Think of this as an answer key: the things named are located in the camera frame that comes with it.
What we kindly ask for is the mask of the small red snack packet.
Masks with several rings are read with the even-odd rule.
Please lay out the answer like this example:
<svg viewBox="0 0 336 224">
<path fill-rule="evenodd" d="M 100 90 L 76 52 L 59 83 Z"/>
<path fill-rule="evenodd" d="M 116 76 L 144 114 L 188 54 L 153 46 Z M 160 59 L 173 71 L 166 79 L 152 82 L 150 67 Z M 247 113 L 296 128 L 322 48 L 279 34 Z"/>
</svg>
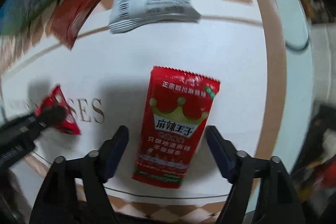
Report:
<svg viewBox="0 0 336 224">
<path fill-rule="evenodd" d="M 42 100 L 41 104 L 34 111 L 36 117 L 41 117 L 58 131 L 68 135 L 80 135 L 80 129 L 72 115 L 70 107 L 60 85 L 56 85 L 50 94 Z"/>
</svg>

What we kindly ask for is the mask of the red crown spicy strip packet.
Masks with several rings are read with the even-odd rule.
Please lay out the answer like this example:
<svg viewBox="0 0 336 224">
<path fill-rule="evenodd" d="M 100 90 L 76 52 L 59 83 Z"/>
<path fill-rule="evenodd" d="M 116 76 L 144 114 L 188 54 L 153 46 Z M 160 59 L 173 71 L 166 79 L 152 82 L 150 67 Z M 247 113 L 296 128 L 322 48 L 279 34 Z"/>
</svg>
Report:
<svg viewBox="0 0 336 224">
<path fill-rule="evenodd" d="M 152 69 L 134 180 L 168 189 L 181 186 L 220 85 L 188 71 Z"/>
</svg>

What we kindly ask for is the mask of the dark red snack packet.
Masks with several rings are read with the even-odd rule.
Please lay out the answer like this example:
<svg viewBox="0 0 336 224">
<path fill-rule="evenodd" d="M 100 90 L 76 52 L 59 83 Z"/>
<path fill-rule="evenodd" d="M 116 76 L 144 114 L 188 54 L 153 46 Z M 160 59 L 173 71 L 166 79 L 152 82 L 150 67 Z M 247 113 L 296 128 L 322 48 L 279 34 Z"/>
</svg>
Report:
<svg viewBox="0 0 336 224">
<path fill-rule="evenodd" d="M 63 0 L 53 12 L 50 33 L 71 50 L 79 31 L 100 1 Z"/>
</svg>

